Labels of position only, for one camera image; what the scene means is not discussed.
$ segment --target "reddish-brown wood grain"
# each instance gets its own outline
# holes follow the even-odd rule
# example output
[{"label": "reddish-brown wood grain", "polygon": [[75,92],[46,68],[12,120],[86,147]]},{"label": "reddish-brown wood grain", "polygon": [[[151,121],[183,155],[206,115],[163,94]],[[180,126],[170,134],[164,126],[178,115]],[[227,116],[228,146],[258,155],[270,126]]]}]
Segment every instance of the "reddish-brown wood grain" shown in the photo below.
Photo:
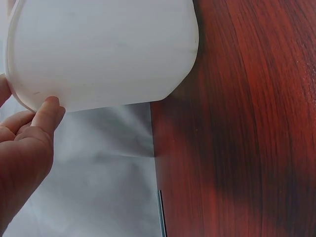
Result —
[{"label": "reddish-brown wood grain", "polygon": [[316,1],[194,4],[196,64],[152,103],[168,237],[316,236]]}]

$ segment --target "wooden table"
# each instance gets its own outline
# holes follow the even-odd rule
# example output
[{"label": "wooden table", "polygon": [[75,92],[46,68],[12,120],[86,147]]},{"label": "wooden table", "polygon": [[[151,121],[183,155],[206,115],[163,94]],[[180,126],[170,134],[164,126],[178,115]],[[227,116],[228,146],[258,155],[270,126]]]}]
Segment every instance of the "wooden table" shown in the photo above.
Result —
[{"label": "wooden table", "polygon": [[316,236],[316,1],[194,4],[196,64],[152,103],[168,237]]}]

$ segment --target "metal strip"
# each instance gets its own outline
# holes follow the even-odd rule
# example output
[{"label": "metal strip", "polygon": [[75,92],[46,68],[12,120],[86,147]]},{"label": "metal strip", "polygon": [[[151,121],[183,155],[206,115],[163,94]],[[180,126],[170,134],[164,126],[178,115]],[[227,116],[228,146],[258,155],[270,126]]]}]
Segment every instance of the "metal strip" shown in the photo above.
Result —
[{"label": "metal strip", "polygon": [[158,211],[159,211],[159,221],[160,221],[161,235],[162,235],[162,237],[167,237],[166,225],[165,225],[165,222],[164,222],[164,212],[163,212],[161,190],[158,190],[158,192],[157,192],[157,199],[158,199]]}]

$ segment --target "white cloth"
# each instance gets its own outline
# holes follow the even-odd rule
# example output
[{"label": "white cloth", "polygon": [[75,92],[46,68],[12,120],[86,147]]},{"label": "white cloth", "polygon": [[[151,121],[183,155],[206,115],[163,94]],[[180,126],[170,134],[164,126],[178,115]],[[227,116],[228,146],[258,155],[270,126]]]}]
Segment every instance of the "white cloth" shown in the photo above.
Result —
[{"label": "white cloth", "polygon": [[[14,98],[0,120],[24,110]],[[160,237],[149,104],[68,113],[49,176],[4,237]]]}]

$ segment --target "plastic container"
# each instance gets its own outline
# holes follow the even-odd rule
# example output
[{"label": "plastic container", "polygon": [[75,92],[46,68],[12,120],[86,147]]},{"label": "plastic container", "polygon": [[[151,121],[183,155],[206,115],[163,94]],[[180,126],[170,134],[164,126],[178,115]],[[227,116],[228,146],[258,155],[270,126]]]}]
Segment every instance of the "plastic container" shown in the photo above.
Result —
[{"label": "plastic container", "polygon": [[192,0],[17,0],[4,64],[26,108],[79,111],[165,98],[197,51]]}]

